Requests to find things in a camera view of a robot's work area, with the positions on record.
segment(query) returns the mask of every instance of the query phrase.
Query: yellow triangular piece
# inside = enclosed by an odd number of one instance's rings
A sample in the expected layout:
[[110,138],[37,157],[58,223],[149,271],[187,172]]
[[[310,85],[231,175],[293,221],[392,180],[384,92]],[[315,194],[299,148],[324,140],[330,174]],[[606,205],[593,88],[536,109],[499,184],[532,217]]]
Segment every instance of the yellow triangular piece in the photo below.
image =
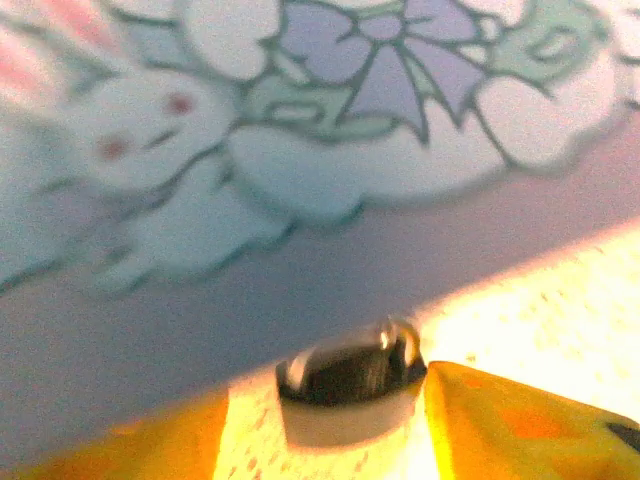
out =
[[11,480],[211,480],[227,391],[111,430],[89,446],[9,475]]
[[432,362],[425,408],[442,480],[638,480],[626,417],[449,362]]

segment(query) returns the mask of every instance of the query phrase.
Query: cartoon drawing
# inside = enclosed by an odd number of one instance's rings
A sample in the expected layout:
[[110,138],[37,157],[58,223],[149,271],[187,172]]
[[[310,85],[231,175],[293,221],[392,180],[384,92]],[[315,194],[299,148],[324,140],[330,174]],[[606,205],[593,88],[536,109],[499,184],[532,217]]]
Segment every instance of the cartoon drawing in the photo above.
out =
[[72,262],[104,292],[201,277],[296,225],[566,168],[640,104],[640,0],[21,5],[5,289]]

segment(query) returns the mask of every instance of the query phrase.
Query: white textured surface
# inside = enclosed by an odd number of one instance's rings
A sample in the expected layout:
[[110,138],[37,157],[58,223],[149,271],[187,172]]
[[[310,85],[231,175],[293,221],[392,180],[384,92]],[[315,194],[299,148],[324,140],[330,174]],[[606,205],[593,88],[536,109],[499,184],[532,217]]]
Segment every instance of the white textured surface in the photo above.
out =
[[[434,302],[416,321],[427,361],[471,365],[640,420],[640,222]],[[438,478],[421,408],[368,446],[287,451],[270,371],[233,385],[214,480]]]

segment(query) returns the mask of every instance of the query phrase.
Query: rabbit eye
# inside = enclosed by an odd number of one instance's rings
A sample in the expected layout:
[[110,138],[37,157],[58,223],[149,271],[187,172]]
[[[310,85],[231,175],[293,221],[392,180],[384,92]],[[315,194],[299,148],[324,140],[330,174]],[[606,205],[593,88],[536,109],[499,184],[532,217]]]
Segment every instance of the rabbit eye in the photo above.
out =
[[193,110],[195,101],[185,93],[174,92],[167,99],[166,110],[172,115],[185,115]]
[[103,160],[113,162],[123,157],[130,142],[123,135],[107,135],[98,140],[98,153]]

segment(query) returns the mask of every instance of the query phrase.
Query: purple bow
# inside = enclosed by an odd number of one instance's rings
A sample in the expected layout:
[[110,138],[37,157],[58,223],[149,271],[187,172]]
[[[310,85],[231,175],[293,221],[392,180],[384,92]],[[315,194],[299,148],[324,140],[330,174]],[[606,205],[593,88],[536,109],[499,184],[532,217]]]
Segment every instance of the purple bow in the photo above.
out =
[[322,82],[353,87],[344,115],[391,115],[426,141],[423,102],[406,59],[424,71],[458,123],[485,78],[480,67],[453,49],[477,34],[471,16],[455,0],[406,0],[401,14],[362,20],[306,1],[290,1],[284,11],[282,48]]

